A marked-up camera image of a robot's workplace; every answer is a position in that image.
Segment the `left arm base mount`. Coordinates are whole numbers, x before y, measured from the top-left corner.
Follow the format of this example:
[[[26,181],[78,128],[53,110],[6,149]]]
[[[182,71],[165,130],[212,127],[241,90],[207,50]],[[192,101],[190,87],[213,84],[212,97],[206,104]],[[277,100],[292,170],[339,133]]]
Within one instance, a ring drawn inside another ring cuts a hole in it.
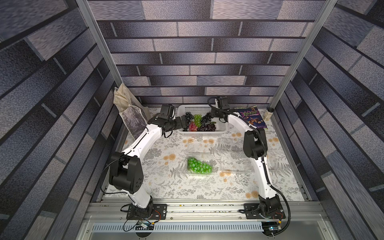
[[[156,222],[167,218],[167,208],[167,204],[149,204],[145,209],[129,204],[126,210],[121,210],[127,213],[127,220],[151,220]]]

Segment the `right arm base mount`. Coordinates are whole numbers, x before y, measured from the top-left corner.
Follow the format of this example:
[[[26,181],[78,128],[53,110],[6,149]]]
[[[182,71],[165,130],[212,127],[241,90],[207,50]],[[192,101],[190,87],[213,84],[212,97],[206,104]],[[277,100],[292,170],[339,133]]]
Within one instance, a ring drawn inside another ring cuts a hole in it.
[[[244,208],[240,209],[239,212],[244,214],[248,220],[283,220],[286,218],[281,204],[271,206],[263,203],[244,204]]]

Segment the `small black grape bunch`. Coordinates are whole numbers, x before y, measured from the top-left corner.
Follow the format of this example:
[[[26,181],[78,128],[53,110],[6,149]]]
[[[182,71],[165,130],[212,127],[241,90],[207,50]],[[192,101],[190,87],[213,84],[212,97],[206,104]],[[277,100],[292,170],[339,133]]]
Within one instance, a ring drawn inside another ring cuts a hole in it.
[[[205,114],[202,118],[201,118],[201,124],[202,125],[206,125],[206,124],[209,124],[211,121],[212,121],[212,115],[210,112],[208,112],[207,114]]]

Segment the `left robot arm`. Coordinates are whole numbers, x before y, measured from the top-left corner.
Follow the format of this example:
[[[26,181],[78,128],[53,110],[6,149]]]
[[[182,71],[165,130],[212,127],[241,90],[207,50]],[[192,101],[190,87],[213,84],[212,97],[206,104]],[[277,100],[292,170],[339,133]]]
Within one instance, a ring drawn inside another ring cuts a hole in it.
[[[167,132],[186,126],[185,116],[172,118],[158,115],[150,119],[138,139],[121,153],[115,154],[109,165],[109,184],[127,194],[138,209],[147,209],[152,197],[142,187],[144,172],[141,160],[153,144]]]

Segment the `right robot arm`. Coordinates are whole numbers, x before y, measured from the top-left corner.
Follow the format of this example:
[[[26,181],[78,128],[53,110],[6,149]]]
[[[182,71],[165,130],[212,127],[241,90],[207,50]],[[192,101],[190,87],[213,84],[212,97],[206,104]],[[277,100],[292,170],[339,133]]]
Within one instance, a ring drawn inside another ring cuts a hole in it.
[[[224,119],[237,130],[244,132],[243,151],[251,160],[259,184],[259,215],[265,219],[283,219],[285,214],[279,198],[283,194],[272,185],[267,166],[268,146],[265,131],[250,124],[237,112],[212,107],[212,115]]]

